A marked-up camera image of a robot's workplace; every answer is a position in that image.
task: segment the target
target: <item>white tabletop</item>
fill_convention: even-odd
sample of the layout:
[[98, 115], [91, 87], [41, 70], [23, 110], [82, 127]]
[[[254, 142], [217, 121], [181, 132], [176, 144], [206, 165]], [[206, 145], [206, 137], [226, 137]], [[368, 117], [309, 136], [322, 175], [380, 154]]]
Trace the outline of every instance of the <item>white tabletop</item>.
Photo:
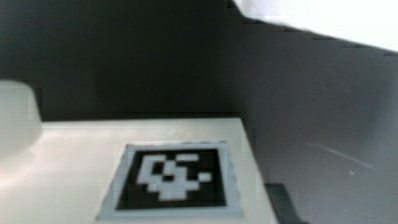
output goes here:
[[126, 144], [226, 141], [242, 216], [133, 217], [135, 224], [275, 224], [247, 136], [238, 119], [167, 119], [43, 124], [34, 159], [0, 173], [0, 223], [94, 224]]

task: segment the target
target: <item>white pattern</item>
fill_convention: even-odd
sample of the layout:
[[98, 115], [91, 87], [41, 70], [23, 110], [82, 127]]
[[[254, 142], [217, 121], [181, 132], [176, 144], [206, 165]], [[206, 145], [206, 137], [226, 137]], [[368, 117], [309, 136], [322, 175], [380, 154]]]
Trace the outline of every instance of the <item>white pattern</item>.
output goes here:
[[[181, 153], [176, 156], [178, 161], [197, 161], [199, 155]], [[163, 176], [153, 174], [153, 166], [156, 162], [163, 162], [163, 175], [174, 176], [172, 181], [163, 181]], [[186, 200], [186, 192], [199, 190], [199, 183], [211, 181], [211, 173], [201, 172], [197, 180], [188, 180], [188, 168], [176, 166], [176, 161], [165, 160], [165, 155], [144, 156], [139, 171], [137, 183], [147, 184], [147, 191], [158, 192], [160, 201]]]

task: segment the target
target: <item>dark gray wall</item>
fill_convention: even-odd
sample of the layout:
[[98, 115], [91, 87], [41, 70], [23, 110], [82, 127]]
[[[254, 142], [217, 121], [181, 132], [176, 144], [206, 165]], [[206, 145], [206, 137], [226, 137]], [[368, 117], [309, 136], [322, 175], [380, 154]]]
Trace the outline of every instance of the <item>dark gray wall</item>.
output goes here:
[[242, 116], [313, 224], [398, 215], [398, 57], [256, 24], [215, 0], [5, 0], [0, 78], [43, 120]]

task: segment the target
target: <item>black square marker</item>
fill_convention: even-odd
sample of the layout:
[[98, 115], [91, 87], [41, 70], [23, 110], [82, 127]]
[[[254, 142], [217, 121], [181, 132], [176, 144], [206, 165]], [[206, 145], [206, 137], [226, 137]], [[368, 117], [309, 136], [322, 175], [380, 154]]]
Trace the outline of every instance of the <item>black square marker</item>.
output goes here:
[[137, 150], [115, 210], [226, 204], [218, 150]]

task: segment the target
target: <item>white surface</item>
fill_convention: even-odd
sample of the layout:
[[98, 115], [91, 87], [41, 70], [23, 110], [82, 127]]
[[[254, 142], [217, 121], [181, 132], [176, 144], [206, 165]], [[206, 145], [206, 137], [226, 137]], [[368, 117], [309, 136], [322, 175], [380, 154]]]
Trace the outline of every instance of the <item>white surface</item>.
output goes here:
[[41, 135], [41, 119], [30, 87], [0, 80], [0, 161], [14, 157]]
[[242, 14], [268, 23], [398, 51], [393, 0], [234, 0]]
[[12, 178], [0, 176], [0, 223], [96, 223], [126, 144], [220, 140], [231, 148], [243, 217], [135, 217], [131, 223], [275, 224], [238, 119], [46, 123], [34, 160]]

